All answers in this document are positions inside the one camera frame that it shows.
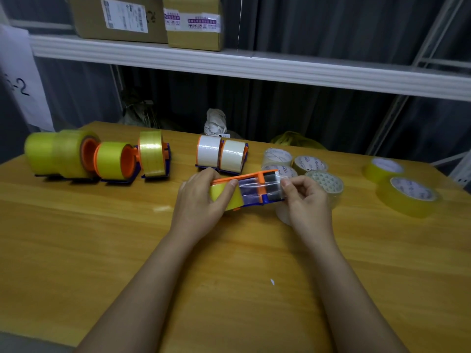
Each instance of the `wooden table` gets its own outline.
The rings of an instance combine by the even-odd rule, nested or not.
[[[103,141],[142,128],[95,122]],[[198,136],[164,131],[170,179],[131,186],[48,182],[24,156],[0,166],[0,330],[77,345],[166,234]],[[267,143],[249,142],[244,173]],[[383,205],[361,175],[368,156],[286,147],[325,160],[345,191],[335,236],[374,302],[413,352],[471,346],[471,197],[428,164],[399,161],[436,186],[436,214]],[[272,206],[228,212],[181,274],[165,352],[325,352],[332,341],[309,258]]]

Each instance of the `shelf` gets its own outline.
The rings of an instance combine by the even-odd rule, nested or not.
[[[77,36],[31,35],[30,42],[37,57],[471,101],[471,76],[407,66],[237,50],[206,52]]]

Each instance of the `human hand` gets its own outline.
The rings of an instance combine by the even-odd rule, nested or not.
[[[281,180],[293,229],[311,250],[336,247],[332,210],[327,192],[313,179],[298,176]]]
[[[194,245],[214,228],[238,185],[238,180],[231,180],[213,202],[209,187],[219,178],[221,176],[214,169],[206,168],[181,184],[169,234]]]

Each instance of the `cardboard box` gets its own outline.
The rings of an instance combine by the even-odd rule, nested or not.
[[[220,0],[163,0],[170,47],[220,51],[223,45]]]
[[[80,37],[167,43],[162,0],[69,0]]]

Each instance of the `forearm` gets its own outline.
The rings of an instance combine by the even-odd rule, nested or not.
[[[165,236],[76,352],[154,353],[179,272],[192,247],[175,235]]]
[[[311,253],[339,352],[407,352],[337,245]]]

